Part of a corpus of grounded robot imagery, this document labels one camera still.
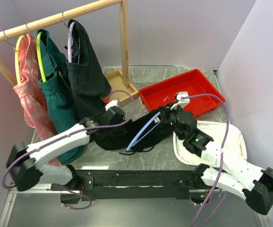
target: red plastic bin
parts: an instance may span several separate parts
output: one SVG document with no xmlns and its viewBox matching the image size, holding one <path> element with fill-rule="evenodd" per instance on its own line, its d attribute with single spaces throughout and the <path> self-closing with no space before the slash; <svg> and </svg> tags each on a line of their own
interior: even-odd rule
<svg viewBox="0 0 273 227">
<path fill-rule="evenodd" d="M 187 91 L 189 96 L 210 93 L 221 98 L 223 102 L 226 101 L 199 70 L 191 70 L 149 87 L 145 87 L 139 90 L 139 94 L 147 109 L 151 111 L 162 106 L 163 101 L 167 96 L 169 96 L 169 98 L 165 101 L 165 104 L 174 102 L 174 95 L 180 91 Z M 184 110 L 192 112 L 193 116 L 197 117 L 216 108 L 220 104 L 220 101 L 214 97 L 203 96 L 190 99 L 190 103 Z"/>
</svg>

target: wooden beam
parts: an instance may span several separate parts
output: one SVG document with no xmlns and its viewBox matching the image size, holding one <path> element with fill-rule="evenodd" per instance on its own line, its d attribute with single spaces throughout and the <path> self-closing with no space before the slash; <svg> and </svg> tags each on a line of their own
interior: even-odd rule
<svg viewBox="0 0 273 227">
<path fill-rule="evenodd" d="M 122 70 L 123 70 L 123 84 L 129 87 L 129 63 L 128 63 L 128 6 L 127 0 L 123 0 L 119 4 L 119 18 L 121 25 L 121 48 L 122 48 Z"/>
<path fill-rule="evenodd" d="M 15 86 L 17 84 L 17 81 L 15 80 L 14 76 L 12 76 L 11 72 L 4 65 L 1 59 L 0 59 L 0 72 L 4 75 L 4 77 L 9 81 L 9 83 L 12 86 Z"/>
<path fill-rule="evenodd" d="M 82 16 L 84 14 L 87 13 L 91 13 L 94 11 L 97 11 L 99 9 L 103 9 L 106 8 L 108 6 L 112 6 L 118 3 L 122 3 L 123 0 L 100 0 L 100 1 L 96 1 L 93 3 L 90 3 L 88 5 L 84 5 L 81 7 L 77 7 L 68 11 L 65 11 L 63 14 L 59 13 L 59 14 L 55 14 L 53 16 L 50 17 L 46 17 L 40 20 L 36 20 L 34 22 L 30 22 L 27 24 L 28 29 L 30 32 L 33 31 L 37 31 L 39 29 L 45 28 L 45 27 L 49 27 L 55 24 L 58 24 L 60 22 L 64 20 L 70 20 L 73 19 L 75 17 L 79 17 Z M 15 37 L 19 37 L 21 35 L 25 35 L 27 34 L 27 28 L 26 25 L 21 25 L 18 27 L 14 27 L 8 30 L 5 30 L 5 35 L 7 37 L 7 39 L 12 39 Z M 0 43 L 5 41 L 5 37 L 3 35 L 3 32 L 0 32 Z"/>
</svg>

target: gray floor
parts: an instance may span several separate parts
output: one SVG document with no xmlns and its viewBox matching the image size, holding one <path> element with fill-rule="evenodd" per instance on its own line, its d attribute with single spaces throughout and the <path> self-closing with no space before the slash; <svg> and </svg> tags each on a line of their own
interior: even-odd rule
<svg viewBox="0 0 273 227">
<path fill-rule="evenodd" d="M 114 70 L 103 69 L 107 74 Z M 130 68 L 129 77 L 138 88 L 147 87 L 170 77 L 189 71 L 178 68 Z M 202 70 L 206 78 L 217 88 L 212 70 Z M 139 118 L 147 113 L 136 100 Z M 127 115 L 132 113 L 132 104 L 124 107 Z M 224 122 L 222 107 L 203 114 L 198 118 L 204 121 Z M 167 138 L 149 153 L 131 157 L 108 152 L 91 143 L 83 156 L 73 162 L 77 169 L 193 169 L 180 163 L 174 155 L 172 137 Z M 213 211 L 217 203 L 207 206 L 196 226 Z M 18 194 L 9 220 L 9 227 L 168 227 L 189 226 L 198 207 L 190 201 L 168 199 L 97 200 L 87 210 L 67 210 L 61 207 L 59 194 Z M 260 227 L 257 214 L 235 195 L 228 195 L 216 215 L 205 225 L 207 227 Z"/>
</svg>

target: hanger hook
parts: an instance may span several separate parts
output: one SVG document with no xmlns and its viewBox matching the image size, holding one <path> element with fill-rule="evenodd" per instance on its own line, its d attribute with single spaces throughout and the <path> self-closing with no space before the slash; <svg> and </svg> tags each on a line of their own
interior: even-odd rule
<svg viewBox="0 0 273 227">
<path fill-rule="evenodd" d="M 64 22 L 64 25 L 69 29 L 68 25 L 66 25 L 66 23 L 65 23 L 64 11 L 62 12 L 62 21 Z"/>
<path fill-rule="evenodd" d="M 30 35 L 30 37 L 32 37 L 32 35 L 30 34 L 30 31 L 29 31 L 29 28 L 28 28 L 28 25 L 26 23 L 26 28 L 27 28 L 27 31 L 28 31 L 28 34 Z"/>
<path fill-rule="evenodd" d="M 8 39 L 7 39 L 6 34 L 5 34 L 5 30 L 3 31 L 3 35 L 4 35 L 4 38 L 5 38 L 6 42 L 7 42 L 10 46 L 12 46 L 12 48 L 14 49 L 14 51 L 16 51 L 14 45 L 12 45 L 11 43 L 8 42 Z"/>
</svg>

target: marble surface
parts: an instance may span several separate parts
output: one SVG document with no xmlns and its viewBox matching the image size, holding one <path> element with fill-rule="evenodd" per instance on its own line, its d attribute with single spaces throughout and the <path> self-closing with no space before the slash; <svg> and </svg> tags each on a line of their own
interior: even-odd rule
<svg viewBox="0 0 273 227">
<path fill-rule="evenodd" d="M 104 74 L 107 74 L 116 68 L 103 68 Z M 189 71 L 182 68 L 129 68 L 130 81 L 137 89 L 147 87 L 173 76 Z M 212 70 L 202 70 L 205 77 L 218 89 L 216 77 Z M 147 114 L 146 107 L 142 104 L 139 97 L 136 101 L 136 113 L 132 119 L 138 119 Z M 129 103 L 123 110 L 126 116 L 133 113 L 133 103 Z M 222 107 L 217 107 L 213 111 L 202 114 L 197 118 L 201 121 L 225 122 L 225 114 Z M 100 148 L 95 142 L 88 144 L 85 152 L 71 164 L 78 170 L 90 169 L 110 169 L 110 170 L 193 170 L 195 166 L 189 166 L 181 163 L 174 154 L 173 138 L 161 141 L 150 152 L 135 153 L 132 156 L 119 154 L 123 150 L 106 151 Z"/>
</svg>

